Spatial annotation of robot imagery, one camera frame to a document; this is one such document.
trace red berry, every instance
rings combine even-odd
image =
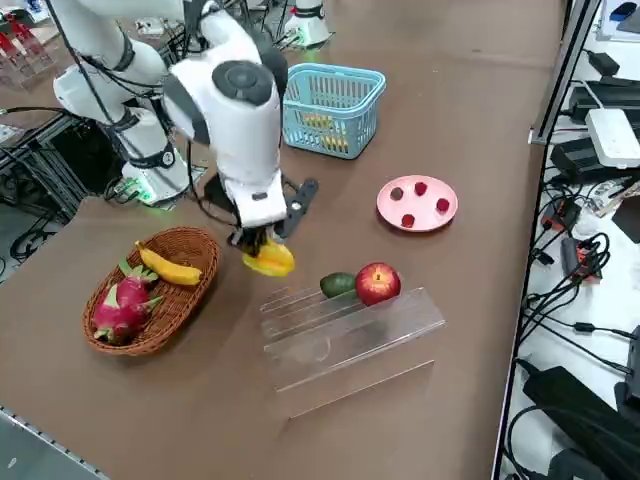
[[[402,199],[403,196],[404,196],[404,192],[400,187],[396,187],[393,190],[391,190],[391,198],[396,202]]]
[[[402,217],[402,226],[405,228],[411,228],[413,227],[415,221],[416,219],[413,217],[413,215],[407,214]]]
[[[447,210],[449,210],[449,200],[447,200],[446,198],[441,198],[440,200],[438,200],[438,203],[436,203],[436,208],[439,212],[446,212]]]
[[[416,184],[415,184],[415,186],[413,188],[414,188],[414,190],[416,192],[416,195],[421,197],[427,191],[427,184],[424,183],[424,182],[416,182]]]

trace blue plastic basket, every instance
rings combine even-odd
[[[287,145],[356,158],[376,133],[387,85],[372,70],[301,63],[289,69],[283,134]]]

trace banana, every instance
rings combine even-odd
[[[160,275],[163,280],[175,285],[187,286],[200,283],[202,271],[199,269],[172,263],[162,258],[156,252],[149,250],[140,242],[136,242],[136,247],[138,252],[140,252],[142,263]]]

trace white router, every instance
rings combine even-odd
[[[587,127],[602,165],[614,168],[640,166],[640,144],[623,110],[589,110]]]

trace avocado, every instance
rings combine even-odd
[[[320,280],[320,290],[327,298],[337,297],[356,288],[356,277],[350,273],[336,272]]]

